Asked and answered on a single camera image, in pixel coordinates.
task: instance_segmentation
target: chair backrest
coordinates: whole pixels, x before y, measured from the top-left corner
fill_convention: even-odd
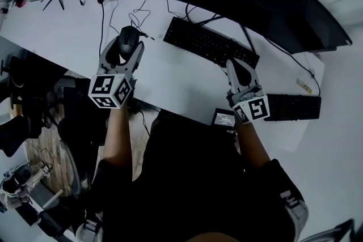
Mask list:
[[[27,122],[23,116],[16,116],[9,122],[0,125],[0,149],[9,158],[28,138]]]

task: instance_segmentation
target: computer mouse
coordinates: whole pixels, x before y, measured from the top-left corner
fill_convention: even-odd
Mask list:
[[[140,37],[140,32],[132,27],[127,26],[121,30],[119,36],[119,47],[120,47],[120,55],[121,58],[128,61],[135,51],[135,48],[138,45],[138,40]]]

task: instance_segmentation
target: keyboard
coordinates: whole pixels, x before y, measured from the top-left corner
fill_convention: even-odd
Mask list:
[[[254,69],[260,58],[251,50],[204,27],[174,17],[164,41],[226,67],[228,58],[235,57]]]
[[[265,121],[319,119],[321,97],[268,94],[270,117]]]

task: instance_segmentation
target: desk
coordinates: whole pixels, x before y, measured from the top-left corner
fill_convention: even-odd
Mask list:
[[[130,25],[128,13],[141,6],[143,0],[120,0],[112,18],[118,30]],[[184,15],[185,4],[169,0],[170,10]],[[90,78],[98,67],[98,49],[102,9],[96,0],[64,0],[65,11],[57,2],[42,11],[45,3],[27,3],[23,8],[13,7],[6,16],[0,35],[54,63]],[[109,28],[109,20],[116,1],[105,5],[104,48],[117,34]],[[214,63],[190,52],[163,42],[173,14],[168,13],[166,0],[147,0],[145,9],[151,14],[142,30],[155,38],[145,39],[145,52],[134,76],[138,79],[135,97],[162,109],[210,124],[216,108],[229,109],[226,93],[229,90],[226,75]],[[146,12],[138,12],[143,19]],[[198,22],[213,16],[212,12],[196,8],[190,13]],[[207,24],[225,36],[232,37],[248,47],[240,26],[228,19]],[[256,71],[266,94],[306,94],[296,85],[303,80],[318,93],[310,74],[300,68],[289,56],[278,51],[261,36],[250,32],[257,54]],[[294,55],[308,69],[312,68],[321,84],[324,64],[311,53]],[[261,141],[268,148],[280,147],[295,151],[309,121],[255,123]]]

